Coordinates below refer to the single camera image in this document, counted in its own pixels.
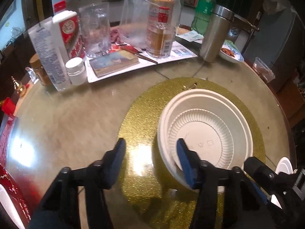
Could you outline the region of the large beige plastic bowl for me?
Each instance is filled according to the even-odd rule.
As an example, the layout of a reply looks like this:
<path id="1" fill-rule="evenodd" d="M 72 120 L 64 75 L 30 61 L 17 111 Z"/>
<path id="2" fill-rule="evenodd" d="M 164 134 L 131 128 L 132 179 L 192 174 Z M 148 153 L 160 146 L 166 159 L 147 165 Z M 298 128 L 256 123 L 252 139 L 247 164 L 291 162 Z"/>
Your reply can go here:
<path id="1" fill-rule="evenodd" d="M 160 156 L 173 178 L 189 189 L 177 154 L 176 143 L 184 139 L 200 159 L 217 168 L 243 168 L 253 155 L 250 127 L 229 99 L 205 89 L 186 90 L 163 109 L 157 130 Z"/>

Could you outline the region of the large white foam bowl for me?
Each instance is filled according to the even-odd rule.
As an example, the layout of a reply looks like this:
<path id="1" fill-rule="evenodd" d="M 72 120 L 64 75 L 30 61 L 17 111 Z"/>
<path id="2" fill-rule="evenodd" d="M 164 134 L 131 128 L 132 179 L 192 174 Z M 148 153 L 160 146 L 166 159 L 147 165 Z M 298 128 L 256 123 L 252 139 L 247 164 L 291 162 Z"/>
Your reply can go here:
<path id="1" fill-rule="evenodd" d="M 13 228 L 25 228 L 21 217 L 3 185 L 1 185 L 1 213 L 4 215 L 4 218 L 7 219 L 8 224 L 12 225 Z"/>

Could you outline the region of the red wedding plate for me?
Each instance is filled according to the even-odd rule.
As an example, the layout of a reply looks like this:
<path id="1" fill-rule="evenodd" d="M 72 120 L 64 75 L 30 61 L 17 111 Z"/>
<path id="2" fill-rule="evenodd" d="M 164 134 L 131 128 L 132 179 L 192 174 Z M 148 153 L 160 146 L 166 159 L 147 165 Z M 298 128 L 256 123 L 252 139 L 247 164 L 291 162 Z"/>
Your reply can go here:
<path id="1" fill-rule="evenodd" d="M 21 217 L 21 220 L 25 228 L 27 228 L 31 220 L 32 212 L 28 207 L 27 201 L 24 198 L 24 195 L 22 194 L 19 186 L 2 165 L 1 165 L 1 185 L 3 185 L 6 191 L 8 192 L 19 216 Z"/>

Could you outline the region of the gold glitter turntable mat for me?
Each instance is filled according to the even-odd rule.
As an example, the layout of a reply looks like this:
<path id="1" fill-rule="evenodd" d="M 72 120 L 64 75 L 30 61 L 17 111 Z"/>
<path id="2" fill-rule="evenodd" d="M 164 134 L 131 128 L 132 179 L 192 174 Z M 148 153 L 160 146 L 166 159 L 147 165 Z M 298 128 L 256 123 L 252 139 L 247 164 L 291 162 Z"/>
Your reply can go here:
<path id="1" fill-rule="evenodd" d="M 233 102 L 250 127 L 254 156 L 266 160 L 263 137 L 255 118 L 226 88 L 195 77 L 178 77 L 149 88 L 126 113 L 118 136 L 126 140 L 126 155 L 119 174 L 121 189 L 140 219 L 151 228 L 188 228 L 195 209 L 197 194 L 172 177 L 157 145 L 157 127 L 163 109 L 175 95 L 191 87 L 217 92 Z"/>

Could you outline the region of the clear plastic container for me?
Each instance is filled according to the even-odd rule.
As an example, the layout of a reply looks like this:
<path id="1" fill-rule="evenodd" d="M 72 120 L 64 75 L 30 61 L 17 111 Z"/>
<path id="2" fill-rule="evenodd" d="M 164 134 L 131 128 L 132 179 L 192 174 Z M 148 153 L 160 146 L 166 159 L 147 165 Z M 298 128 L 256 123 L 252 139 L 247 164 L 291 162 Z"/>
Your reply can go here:
<path id="1" fill-rule="evenodd" d="M 275 79 L 275 74 L 259 57 L 255 58 L 252 68 L 266 84 Z"/>

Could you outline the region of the small red cup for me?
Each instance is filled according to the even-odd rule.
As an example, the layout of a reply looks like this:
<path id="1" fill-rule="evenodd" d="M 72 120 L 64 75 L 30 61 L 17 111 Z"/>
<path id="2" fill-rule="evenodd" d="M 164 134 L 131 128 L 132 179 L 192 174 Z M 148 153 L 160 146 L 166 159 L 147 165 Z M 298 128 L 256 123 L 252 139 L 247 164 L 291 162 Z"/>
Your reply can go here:
<path id="1" fill-rule="evenodd" d="M 7 97 L 5 100 L 1 101 L 1 110 L 7 116 L 13 116 L 15 112 L 16 105 L 12 102 L 12 100 Z"/>

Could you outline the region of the grey refrigerator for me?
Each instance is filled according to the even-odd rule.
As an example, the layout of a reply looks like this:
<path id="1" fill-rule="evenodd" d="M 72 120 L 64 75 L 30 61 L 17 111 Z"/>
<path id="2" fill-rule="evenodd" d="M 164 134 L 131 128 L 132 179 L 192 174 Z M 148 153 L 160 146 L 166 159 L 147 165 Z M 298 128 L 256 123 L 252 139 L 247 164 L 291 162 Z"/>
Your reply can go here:
<path id="1" fill-rule="evenodd" d="M 304 26 L 296 11 L 288 7 L 274 15 L 263 14 L 259 31 L 251 39 L 244 58 L 260 58 L 275 74 L 270 85 L 278 92 L 292 76 L 304 54 Z"/>

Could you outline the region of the blue white food dish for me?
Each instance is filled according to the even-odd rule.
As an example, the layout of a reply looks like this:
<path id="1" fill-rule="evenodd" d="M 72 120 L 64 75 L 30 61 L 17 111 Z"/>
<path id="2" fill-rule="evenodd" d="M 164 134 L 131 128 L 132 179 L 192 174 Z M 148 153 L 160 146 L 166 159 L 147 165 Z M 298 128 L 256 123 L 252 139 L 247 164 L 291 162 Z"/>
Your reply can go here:
<path id="1" fill-rule="evenodd" d="M 244 62 L 241 53 L 233 47 L 224 44 L 219 52 L 220 58 L 229 61 L 230 63 L 238 64 Z"/>

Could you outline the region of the small white pill bottle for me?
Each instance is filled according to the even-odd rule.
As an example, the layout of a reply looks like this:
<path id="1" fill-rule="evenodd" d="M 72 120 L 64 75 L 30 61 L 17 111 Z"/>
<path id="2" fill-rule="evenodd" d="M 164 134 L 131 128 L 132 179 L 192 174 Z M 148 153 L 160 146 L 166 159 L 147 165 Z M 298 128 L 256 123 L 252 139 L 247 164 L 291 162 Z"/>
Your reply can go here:
<path id="1" fill-rule="evenodd" d="M 87 81 L 87 73 L 83 58 L 75 57 L 65 64 L 72 85 L 79 86 Z"/>

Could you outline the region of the brown lidded jar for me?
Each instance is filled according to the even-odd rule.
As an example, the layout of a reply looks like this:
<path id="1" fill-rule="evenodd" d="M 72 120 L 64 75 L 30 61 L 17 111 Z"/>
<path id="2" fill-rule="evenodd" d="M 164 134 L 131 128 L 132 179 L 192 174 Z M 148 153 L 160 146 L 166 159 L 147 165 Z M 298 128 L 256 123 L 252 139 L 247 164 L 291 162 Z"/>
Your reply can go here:
<path id="1" fill-rule="evenodd" d="M 35 53 L 30 58 L 29 63 L 30 63 L 31 68 L 35 72 L 36 77 L 39 79 L 40 83 L 43 86 L 49 86 L 52 84 L 49 76 L 47 75 L 44 67 L 42 66 L 42 64 L 40 62 L 40 59 L 39 59 L 37 53 Z"/>

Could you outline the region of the white tube bottle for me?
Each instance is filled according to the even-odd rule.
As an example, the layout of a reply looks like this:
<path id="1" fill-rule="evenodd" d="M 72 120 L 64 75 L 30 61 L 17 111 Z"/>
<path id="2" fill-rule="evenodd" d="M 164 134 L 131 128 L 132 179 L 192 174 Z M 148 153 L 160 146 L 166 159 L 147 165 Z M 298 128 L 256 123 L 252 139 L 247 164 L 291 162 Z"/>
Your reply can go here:
<path id="1" fill-rule="evenodd" d="M 53 86 L 58 92 L 70 86 L 70 80 L 58 46 L 55 44 L 52 17 L 28 30 L 31 43 Z"/>

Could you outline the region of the white paper sheet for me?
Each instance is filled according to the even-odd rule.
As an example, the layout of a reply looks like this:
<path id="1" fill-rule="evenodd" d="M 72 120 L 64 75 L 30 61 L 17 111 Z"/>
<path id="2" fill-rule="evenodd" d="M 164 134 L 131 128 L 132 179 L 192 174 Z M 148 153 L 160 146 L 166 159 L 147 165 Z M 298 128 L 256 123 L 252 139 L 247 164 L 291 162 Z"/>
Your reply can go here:
<path id="1" fill-rule="evenodd" d="M 153 58 L 149 56 L 147 53 L 143 52 L 140 53 L 138 56 L 139 58 L 139 63 L 136 65 L 133 65 L 131 67 L 125 68 L 123 70 L 114 72 L 112 74 L 108 74 L 106 76 L 102 77 L 97 77 L 89 63 L 90 58 L 85 60 L 85 67 L 86 67 L 86 73 L 87 73 L 87 81 L 88 83 L 95 83 L 100 80 L 107 79 L 109 77 L 117 76 L 119 74 L 123 74 L 126 72 L 138 70 L 138 69 L 143 69 L 146 67 L 150 66 L 156 66 L 156 65 L 161 65 L 165 63 L 170 63 L 173 61 L 179 61 L 179 60 L 186 60 L 189 58 L 195 58 L 197 55 L 193 53 L 190 49 L 184 47 L 182 44 L 178 42 L 173 42 L 172 49 L 170 56 L 165 57 L 165 58 Z"/>

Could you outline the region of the old book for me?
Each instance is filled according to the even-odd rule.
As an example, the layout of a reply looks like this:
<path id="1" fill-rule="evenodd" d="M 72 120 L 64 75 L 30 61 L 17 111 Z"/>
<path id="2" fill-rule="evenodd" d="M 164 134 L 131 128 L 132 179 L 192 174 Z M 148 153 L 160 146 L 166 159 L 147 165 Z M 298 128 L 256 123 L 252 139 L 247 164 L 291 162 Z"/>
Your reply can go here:
<path id="1" fill-rule="evenodd" d="M 138 64 L 139 58 L 126 50 L 119 50 L 93 58 L 89 63 L 95 75 L 102 77 Z"/>

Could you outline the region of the wooden chair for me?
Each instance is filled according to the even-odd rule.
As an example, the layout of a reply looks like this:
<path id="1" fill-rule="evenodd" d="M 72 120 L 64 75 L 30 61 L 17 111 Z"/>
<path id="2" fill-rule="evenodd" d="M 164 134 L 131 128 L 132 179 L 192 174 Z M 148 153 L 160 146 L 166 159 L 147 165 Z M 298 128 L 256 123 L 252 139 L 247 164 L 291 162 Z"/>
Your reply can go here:
<path id="1" fill-rule="evenodd" d="M 258 32 L 259 28 L 251 24 L 247 19 L 241 17 L 238 14 L 234 14 L 234 19 L 231 22 L 229 32 L 226 36 L 227 40 L 230 40 L 234 46 L 244 53 L 247 49 L 251 39 L 255 32 Z"/>

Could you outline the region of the steel thermos flask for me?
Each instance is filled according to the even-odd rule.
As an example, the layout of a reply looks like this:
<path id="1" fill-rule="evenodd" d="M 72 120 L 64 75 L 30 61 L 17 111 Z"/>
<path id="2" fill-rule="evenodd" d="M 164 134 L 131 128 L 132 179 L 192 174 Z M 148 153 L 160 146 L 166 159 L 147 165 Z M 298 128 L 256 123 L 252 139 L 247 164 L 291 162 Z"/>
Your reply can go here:
<path id="1" fill-rule="evenodd" d="M 215 61 L 233 20 L 234 13 L 231 10 L 220 5 L 214 6 L 200 49 L 200 57 L 204 61 Z"/>

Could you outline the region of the green soda bottle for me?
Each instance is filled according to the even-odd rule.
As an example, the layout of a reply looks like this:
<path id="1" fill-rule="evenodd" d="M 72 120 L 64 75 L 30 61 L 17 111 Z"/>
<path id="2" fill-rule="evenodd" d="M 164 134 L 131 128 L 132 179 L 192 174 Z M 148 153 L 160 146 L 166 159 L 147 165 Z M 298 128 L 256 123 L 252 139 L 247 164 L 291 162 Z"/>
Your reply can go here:
<path id="1" fill-rule="evenodd" d="M 216 0 L 197 0 L 195 15 L 191 24 L 191 29 L 204 35 L 210 21 L 210 16 L 216 5 Z"/>

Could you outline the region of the red white liquor box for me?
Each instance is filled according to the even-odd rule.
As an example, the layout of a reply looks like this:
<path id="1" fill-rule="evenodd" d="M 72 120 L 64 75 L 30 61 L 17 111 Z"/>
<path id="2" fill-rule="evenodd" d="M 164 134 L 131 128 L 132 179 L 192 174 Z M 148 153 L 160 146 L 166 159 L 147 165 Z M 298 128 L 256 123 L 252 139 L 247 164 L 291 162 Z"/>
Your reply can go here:
<path id="1" fill-rule="evenodd" d="M 75 11 L 66 9 L 66 1 L 53 6 L 53 37 L 59 48 L 64 64 L 72 58 L 84 58 L 84 44 L 79 27 L 79 17 Z"/>

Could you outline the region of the glass pitcher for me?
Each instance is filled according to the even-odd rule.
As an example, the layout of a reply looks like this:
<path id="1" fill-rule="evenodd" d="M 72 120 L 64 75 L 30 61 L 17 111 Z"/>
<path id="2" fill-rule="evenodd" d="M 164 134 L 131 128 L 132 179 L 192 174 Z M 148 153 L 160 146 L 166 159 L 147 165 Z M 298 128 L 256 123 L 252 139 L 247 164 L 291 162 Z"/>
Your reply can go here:
<path id="1" fill-rule="evenodd" d="M 86 56 L 96 58 L 108 54 L 111 49 L 109 3 L 80 7 L 79 19 Z"/>

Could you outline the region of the liquor bottle in clear box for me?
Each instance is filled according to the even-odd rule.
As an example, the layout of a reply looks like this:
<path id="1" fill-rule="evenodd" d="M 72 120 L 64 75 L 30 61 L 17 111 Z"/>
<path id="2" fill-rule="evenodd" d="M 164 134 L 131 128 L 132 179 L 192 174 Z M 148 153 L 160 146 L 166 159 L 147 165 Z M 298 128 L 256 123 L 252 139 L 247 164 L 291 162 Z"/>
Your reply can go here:
<path id="1" fill-rule="evenodd" d="M 150 0 L 146 52 L 154 58 L 170 56 L 180 21 L 180 0 Z"/>

